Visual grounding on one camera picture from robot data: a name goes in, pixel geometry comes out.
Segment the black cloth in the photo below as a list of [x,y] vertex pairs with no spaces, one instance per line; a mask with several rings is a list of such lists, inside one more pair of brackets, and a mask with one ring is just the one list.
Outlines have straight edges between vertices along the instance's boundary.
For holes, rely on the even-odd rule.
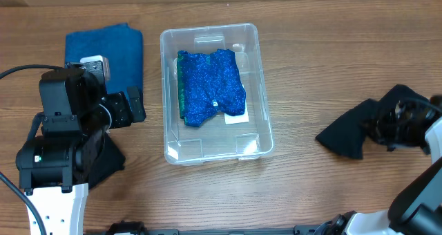
[[405,98],[416,98],[427,102],[429,101],[428,98],[416,93],[410,87],[397,84],[379,100],[379,105],[380,107],[390,109],[395,107],[400,100]]
[[370,119],[378,109],[378,102],[367,99],[342,114],[321,131],[316,140],[338,156],[363,159],[363,143],[367,135],[362,122]]
[[125,161],[124,154],[112,141],[111,137],[105,133],[103,148],[90,170],[88,188],[91,190],[115,172],[124,170]]

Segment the sparkly blue green fabric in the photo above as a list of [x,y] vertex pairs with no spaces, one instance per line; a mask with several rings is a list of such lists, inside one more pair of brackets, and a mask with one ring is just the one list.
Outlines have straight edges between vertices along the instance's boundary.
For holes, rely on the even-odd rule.
[[244,113],[247,94],[232,50],[210,54],[180,50],[176,64],[179,112],[185,125],[199,127],[219,112]]

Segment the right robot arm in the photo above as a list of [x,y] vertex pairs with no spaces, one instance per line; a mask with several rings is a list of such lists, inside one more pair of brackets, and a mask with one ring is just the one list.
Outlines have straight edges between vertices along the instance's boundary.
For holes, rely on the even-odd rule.
[[322,224],[317,234],[441,234],[441,96],[403,98],[364,121],[373,141],[389,150],[420,147],[432,164],[390,208],[370,214],[350,211]]

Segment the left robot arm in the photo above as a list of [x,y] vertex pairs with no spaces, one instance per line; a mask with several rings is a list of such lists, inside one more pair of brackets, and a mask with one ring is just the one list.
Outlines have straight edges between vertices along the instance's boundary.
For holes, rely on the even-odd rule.
[[44,73],[43,111],[17,153],[31,234],[82,234],[88,192],[124,170],[111,129],[133,122],[123,92],[109,94],[108,69],[86,65]]

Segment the folded blue denim cloth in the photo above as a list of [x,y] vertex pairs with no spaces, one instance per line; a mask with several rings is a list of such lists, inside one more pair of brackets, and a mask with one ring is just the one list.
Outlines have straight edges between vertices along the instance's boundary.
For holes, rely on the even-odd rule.
[[79,62],[81,58],[101,55],[108,60],[109,93],[123,92],[136,86],[143,90],[143,35],[126,23],[95,30],[72,32],[66,35],[65,62]]

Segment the clear plastic storage bin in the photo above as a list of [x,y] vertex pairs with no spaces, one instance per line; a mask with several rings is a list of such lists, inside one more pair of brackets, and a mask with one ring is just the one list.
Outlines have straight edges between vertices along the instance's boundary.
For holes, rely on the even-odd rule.
[[165,30],[160,50],[168,163],[253,160],[273,151],[255,25]]

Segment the white label in bin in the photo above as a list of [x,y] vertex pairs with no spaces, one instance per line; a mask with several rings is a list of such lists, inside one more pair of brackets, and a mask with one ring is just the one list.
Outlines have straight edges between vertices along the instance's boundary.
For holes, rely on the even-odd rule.
[[248,114],[247,105],[244,106],[244,113],[242,115],[232,116],[232,115],[228,115],[225,113],[224,114],[224,121],[225,121],[226,125],[249,122],[249,114]]

